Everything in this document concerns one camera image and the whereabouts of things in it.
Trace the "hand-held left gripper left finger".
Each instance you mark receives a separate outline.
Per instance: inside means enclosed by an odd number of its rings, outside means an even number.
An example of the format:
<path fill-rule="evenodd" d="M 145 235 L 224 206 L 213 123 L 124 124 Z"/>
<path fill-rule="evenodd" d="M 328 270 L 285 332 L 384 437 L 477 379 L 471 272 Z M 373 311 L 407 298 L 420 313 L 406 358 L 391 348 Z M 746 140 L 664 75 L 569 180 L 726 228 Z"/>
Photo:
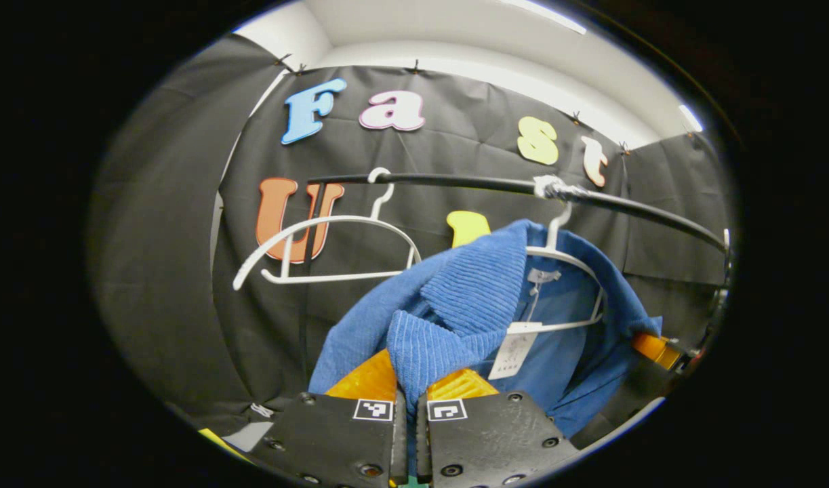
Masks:
<path fill-rule="evenodd" d="M 404 393 L 380 351 L 325 394 L 300 393 L 274 414 L 251 457 L 310 487 L 408 482 Z"/>

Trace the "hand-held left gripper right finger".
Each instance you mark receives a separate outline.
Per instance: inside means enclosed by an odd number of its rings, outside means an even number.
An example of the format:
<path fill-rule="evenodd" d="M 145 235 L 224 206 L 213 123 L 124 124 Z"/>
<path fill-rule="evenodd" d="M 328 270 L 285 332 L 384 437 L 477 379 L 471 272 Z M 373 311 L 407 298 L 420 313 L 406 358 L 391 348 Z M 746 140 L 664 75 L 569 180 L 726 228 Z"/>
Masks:
<path fill-rule="evenodd" d="M 528 392 L 498 391 L 470 369 L 429 386 L 416 421 L 416 479 L 428 487 L 517 487 L 578 456 Z"/>

